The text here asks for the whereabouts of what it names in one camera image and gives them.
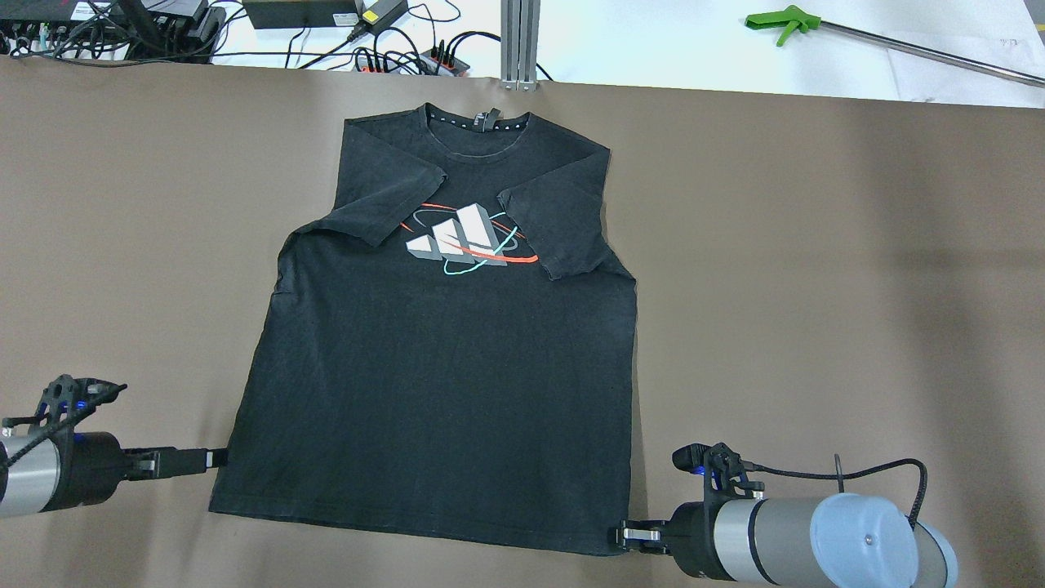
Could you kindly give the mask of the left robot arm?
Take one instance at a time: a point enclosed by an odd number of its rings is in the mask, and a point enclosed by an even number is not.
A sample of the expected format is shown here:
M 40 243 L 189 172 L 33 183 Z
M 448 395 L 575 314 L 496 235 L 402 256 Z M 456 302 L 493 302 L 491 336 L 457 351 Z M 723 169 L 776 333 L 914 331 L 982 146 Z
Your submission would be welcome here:
M 123 449 L 107 432 L 45 439 L 2 472 L 1 517 L 99 505 L 120 483 L 198 475 L 227 464 L 227 449 Z

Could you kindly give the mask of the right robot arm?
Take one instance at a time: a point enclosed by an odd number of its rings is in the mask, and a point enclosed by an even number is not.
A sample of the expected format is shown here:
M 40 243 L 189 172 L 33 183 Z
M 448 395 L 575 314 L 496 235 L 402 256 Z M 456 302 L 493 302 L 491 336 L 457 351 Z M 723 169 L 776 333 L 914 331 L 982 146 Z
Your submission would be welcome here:
M 769 587 L 954 587 L 943 533 L 888 499 L 829 497 L 688 502 L 668 520 L 620 522 L 623 550 L 668 555 L 688 577 Z

